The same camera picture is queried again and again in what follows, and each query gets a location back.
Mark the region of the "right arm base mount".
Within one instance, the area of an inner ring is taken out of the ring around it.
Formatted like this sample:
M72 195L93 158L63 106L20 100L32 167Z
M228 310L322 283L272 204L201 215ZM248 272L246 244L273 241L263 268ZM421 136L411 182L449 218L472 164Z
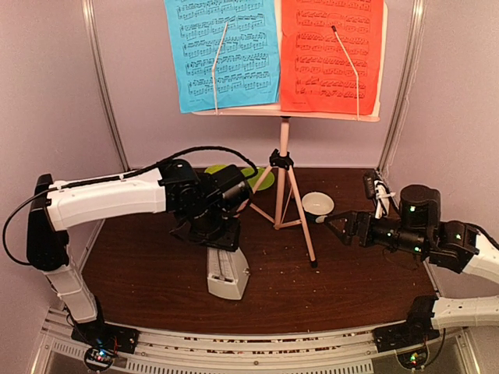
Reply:
M438 330L408 322L378 327L372 334L378 353L394 351L398 364L413 372L430 364L428 343L440 337Z

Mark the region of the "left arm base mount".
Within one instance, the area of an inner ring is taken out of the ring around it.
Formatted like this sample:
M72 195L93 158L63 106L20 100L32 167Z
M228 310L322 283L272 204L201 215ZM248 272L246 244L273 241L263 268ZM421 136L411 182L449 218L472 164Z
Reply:
M75 326L71 338L89 346L83 354L85 366L91 371L103 372L119 361L120 354L135 352L139 335L137 329L106 324L99 337L85 335Z

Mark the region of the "white metronome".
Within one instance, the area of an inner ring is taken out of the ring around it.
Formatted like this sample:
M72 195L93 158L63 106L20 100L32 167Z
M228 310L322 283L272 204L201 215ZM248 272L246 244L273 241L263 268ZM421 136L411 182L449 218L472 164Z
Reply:
M207 290L218 298L238 301L246 290L250 267L241 249L207 249Z

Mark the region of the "pink music stand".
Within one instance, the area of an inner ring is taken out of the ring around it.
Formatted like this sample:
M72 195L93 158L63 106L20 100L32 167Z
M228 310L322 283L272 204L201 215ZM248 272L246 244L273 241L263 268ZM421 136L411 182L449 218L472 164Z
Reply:
M376 100L374 102L373 111L369 115L358 115L358 114L351 115L351 114L327 113L327 112L282 111L279 104L265 104L257 106L225 108L213 111L201 111L199 113L200 115L206 115L206 116L208 115L270 116L270 117L278 117L281 119L279 148L277 148L272 152L272 154L269 157L268 166L266 166L266 168L264 169L264 173L257 180L255 187L253 187L253 191L254 192L257 191L257 189L261 186L267 175L271 173L271 171L273 171L274 169L278 171L274 216L267 214L264 210L259 208L254 203L249 203L249 201L245 201L237 210L237 212L242 213L242 211L245 208L250 207L253 210L255 210L258 214L260 214L262 217L268 219L273 224L273 227L276 230L289 228L296 225L301 226L306 241L306 247L310 259L310 265L313 268L317 267L317 259L315 256L315 252L313 250L310 231L308 228L306 216L301 203L299 187L294 172L294 164L292 163L292 158L289 156L289 151L288 151L290 119L321 118L321 119L357 121L357 122L378 122L380 120L379 112L380 112L380 92L381 92L382 75L383 71L380 70L377 81ZM285 222L284 219L290 199L296 200L296 208L299 214L299 219Z

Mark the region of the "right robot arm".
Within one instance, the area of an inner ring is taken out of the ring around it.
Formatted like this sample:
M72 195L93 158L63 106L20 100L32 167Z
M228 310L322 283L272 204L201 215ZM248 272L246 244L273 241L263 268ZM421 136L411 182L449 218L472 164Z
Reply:
M400 193L399 218L350 210L328 215L325 225L344 245L354 238L367 248L380 245L417 256L421 261L498 282L498 243L480 226L441 220L441 194L425 185L407 185ZM458 326L496 326L498 298L418 297L400 338L417 343L429 330Z

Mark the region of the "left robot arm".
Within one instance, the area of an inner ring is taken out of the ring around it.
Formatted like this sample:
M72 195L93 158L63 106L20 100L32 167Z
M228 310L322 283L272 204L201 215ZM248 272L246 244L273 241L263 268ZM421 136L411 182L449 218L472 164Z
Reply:
M96 346L112 338L97 298L68 254L68 229L136 213L170 213L172 235L207 250L207 289L240 300L249 265L239 247L241 205L252 198L235 165L212 174L195 171L179 151L145 168L80 181L39 177L29 208L26 265L40 270L65 304L75 328Z

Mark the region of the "blue sheet music paper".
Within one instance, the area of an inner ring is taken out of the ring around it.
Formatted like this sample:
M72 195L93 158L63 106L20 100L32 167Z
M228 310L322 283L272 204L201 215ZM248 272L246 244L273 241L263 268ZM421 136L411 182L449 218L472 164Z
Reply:
M182 113L278 102L273 1L166 1Z

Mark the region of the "red sheet music paper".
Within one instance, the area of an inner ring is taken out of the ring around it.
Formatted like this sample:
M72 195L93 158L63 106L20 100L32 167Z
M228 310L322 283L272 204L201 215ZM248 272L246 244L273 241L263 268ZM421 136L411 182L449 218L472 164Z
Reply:
M281 109L373 114L383 30L382 1L283 1Z

